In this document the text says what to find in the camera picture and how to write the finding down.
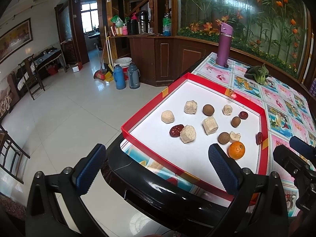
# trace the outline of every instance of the blue plastic bottle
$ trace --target blue plastic bottle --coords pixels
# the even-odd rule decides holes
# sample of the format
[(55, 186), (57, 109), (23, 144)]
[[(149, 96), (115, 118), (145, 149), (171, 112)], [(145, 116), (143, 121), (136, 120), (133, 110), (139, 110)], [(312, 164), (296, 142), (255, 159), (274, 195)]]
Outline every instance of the blue plastic bottle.
[(113, 71), (113, 77), (116, 84), (116, 89), (122, 90), (126, 87), (123, 69), (120, 65), (116, 65)]

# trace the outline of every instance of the wooden chair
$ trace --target wooden chair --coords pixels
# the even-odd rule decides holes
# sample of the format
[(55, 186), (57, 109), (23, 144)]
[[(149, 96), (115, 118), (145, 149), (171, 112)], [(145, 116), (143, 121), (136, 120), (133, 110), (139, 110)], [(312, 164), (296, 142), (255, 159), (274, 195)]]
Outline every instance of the wooden chair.
[[(10, 170), (5, 168), (5, 163), (7, 160), (8, 153), (10, 151), (10, 148), (14, 151), (14, 155), (12, 158), (12, 162), (10, 165)], [(4, 130), (2, 125), (0, 125), (0, 167), (7, 172), (10, 176), (12, 176), (15, 180), (19, 181), (21, 184), (24, 184), (24, 182), (17, 177), (19, 167), (22, 161), (23, 155), (26, 156), (28, 159), (30, 159), (30, 156), (25, 153), (13, 139), (9, 136), (8, 132)], [(15, 159), (16, 157), (19, 156), (18, 161), (16, 163), (16, 172), (15, 174), (12, 173), (13, 171), (13, 166), (15, 164)]]
[[(20, 64), (20, 68), (21, 68), (21, 71), (23, 73), (23, 77), (24, 77), (24, 80), (25, 80), (25, 85), (26, 85), (26, 88), (28, 90), (28, 92), (30, 93), (32, 99), (34, 100), (34, 97), (33, 97), (33, 94), (35, 94), (38, 90), (40, 89), (43, 89), (45, 91), (45, 88), (44, 88), (44, 85), (43, 85), (43, 82), (42, 80), (40, 79), (40, 75), (38, 74), (38, 71), (37, 71), (37, 67), (35, 65), (35, 62), (34, 62), (34, 58), (33, 58), (34, 54), (32, 54), (31, 56), (27, 57), (26, 59), (24, 59)], [(25, 72), (23, 71), (23, 63), (24, 63), (24, 66), (25, 66), (25, 69), (26, 69), (26, 72), (28, 73), (28, 80), (26, 80), (25, 78)], [(35, 71), (32, 72), (32, 69), (31, 69), (31, 64), (34, 64), (35, 66)], [(40, 86), (39, 88), (37, 88), (34, 92), (31, 92), (31, 89), (29, 88), (28, 84), (30, 83), (34, 83), (34, 82), (37, 82)]]

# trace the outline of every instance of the floral tablecloth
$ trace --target floral tablecloth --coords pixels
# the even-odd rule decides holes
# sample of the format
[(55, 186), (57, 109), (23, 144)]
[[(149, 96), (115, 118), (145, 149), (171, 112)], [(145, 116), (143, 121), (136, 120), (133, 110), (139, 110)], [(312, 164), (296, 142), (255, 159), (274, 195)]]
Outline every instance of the floral tablecloth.
[[(293, 178), (274, 162), (272, 152), (276, 146), (281, 144), (290, 148), (289, 139), (292, 136), (297, 136), (304, 142), (316, 146), (316, 127), (306, 99), (302, 94), (275, 78), (268, 77), (264, 85), (246, 79), (244, 74), (249, 66), (245, 64), (229, 60), (229, 67), (224, 68), (216, 65), (215, 61), (216, 53), (211, 53), (192, 73), (232, 89), (265, 109), (269, 135), (267, 174), (272, 171), (277, 171), (280, 174), (289, 216), (296, 216), (298, 209), (295, 206), (295, 201), (298, 198), (298, 190), (294, 186)], [(121, 148), (138, 163), (166, 181), (217, 204), (226, 207), (230, 204), (229, 201), (206, 192), (179, 177), (134, 147), (127, 140), (121, 143)], [(301, 155), (299, 156), (311, 165), (310, 161), (307, 161)]]

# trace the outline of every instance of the blue thermos flask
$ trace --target blue thermos flask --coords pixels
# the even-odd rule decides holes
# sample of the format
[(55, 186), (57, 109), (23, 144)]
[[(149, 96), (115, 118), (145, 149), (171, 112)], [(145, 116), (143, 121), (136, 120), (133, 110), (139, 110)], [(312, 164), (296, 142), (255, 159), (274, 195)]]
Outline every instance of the blue thermos flask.
[(127, 69), (128, 81), (130, 83), (130, 89), (137, 89), (140, 87), (139, 77), (140, 73), (135, 63), (131, 63)]
[(113, 71), (113, 77), (116, 84), (116, 89), (122, 90), (126, 87), (124, 72), (120, 65), (116, 65)]

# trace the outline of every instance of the window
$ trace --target window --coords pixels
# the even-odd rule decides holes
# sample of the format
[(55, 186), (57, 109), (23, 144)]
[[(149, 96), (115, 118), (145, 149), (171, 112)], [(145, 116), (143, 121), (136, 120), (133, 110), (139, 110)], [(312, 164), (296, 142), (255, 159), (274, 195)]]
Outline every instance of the window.
[(96, 2), (81, 5), (81, 20), (84, 33), (99, 27), (98, 4)]

